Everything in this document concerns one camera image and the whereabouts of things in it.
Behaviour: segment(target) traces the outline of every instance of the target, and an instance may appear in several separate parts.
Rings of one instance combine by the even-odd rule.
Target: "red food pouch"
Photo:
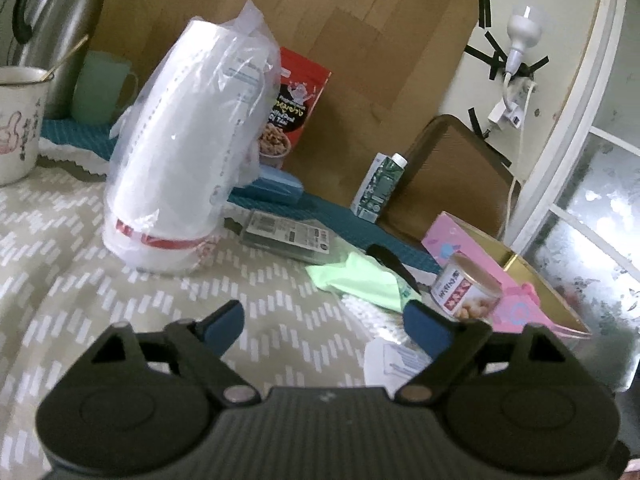
[[[331,75],[324,67],[281,47],[280,92],[260,135],[260,162],[282,167]]]

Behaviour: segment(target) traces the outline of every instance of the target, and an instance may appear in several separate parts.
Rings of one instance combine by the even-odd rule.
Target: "mug handle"
[[[121,107],[116,108],[118,115],[121,115],[124,110],[129,108],[133,104],[133,101],[136,100],[136,97],[138,97],[138,76],[135,72],[129,72],[127,74],[127,77],[129,76],[133,77],[133,92],[131,92],[131,96],[129,97],[129,99],[127,99],[126,103],[124,103]]]

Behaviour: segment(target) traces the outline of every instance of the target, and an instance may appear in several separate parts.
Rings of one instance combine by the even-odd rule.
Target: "light bulb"
[[[507,23],[507,34],[511,38],[511,50],[505,72],[515,74],[522,62],[524,52],[536,46],[542,37],[543,13],[530,6],[514,9]]]

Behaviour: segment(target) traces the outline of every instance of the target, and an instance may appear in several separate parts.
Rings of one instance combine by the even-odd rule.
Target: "wooden board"
[[[146,80],[191,17],[225,22],[245,1],[105,0],[92,48]],[[477,0],[253,1],[281,45],[333,72],[286,170],[341,205],[436,115],[478,18]]]

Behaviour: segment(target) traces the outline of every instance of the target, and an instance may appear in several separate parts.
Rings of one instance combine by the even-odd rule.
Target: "green cup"
[[[122,86],[128,76],[134,79],[131,96],[118,106]],[[133,103],[138,94],[138,76],[131,71],[131,62],[122,57],[91,50],[76,82],[71,103],[71,116],[82,124],[110,124]]]

